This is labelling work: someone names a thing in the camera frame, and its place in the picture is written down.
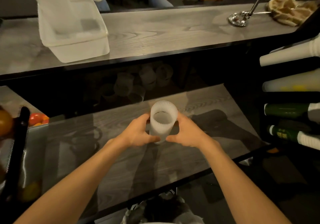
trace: bottle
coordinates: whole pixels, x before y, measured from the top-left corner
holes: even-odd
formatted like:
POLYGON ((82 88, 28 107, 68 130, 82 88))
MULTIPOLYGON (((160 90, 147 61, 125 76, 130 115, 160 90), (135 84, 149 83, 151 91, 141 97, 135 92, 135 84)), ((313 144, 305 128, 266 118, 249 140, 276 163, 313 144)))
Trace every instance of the bottle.
POLYGON ((297 142, 301 145, 320 150, 319 137, 307 135, 302 131, 279 128, 275 125, 268 126, 267 130, 272 136, 277 136, 288 141, 297 142))
POLYGON ((320 103, 265 104, 264 114, 266 116, 320 122, 320 103))

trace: blue sock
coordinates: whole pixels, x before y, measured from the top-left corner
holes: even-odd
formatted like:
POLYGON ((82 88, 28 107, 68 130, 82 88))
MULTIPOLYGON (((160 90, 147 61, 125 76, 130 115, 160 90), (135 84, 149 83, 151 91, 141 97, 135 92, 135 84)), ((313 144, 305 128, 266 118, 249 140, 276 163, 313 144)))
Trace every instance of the blue sock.
POLYGON ((168 0, 149 0, 149 5, 153 8, 173 7, 168 0))
POLYGON ((94 2, 95 2, 96 6, 98 7, 98 10, 100 12, 110 11, 110 7, 109 7, 109 5, 108 5, 106 0, 101 0, 99 2, 94 1, 94 2))

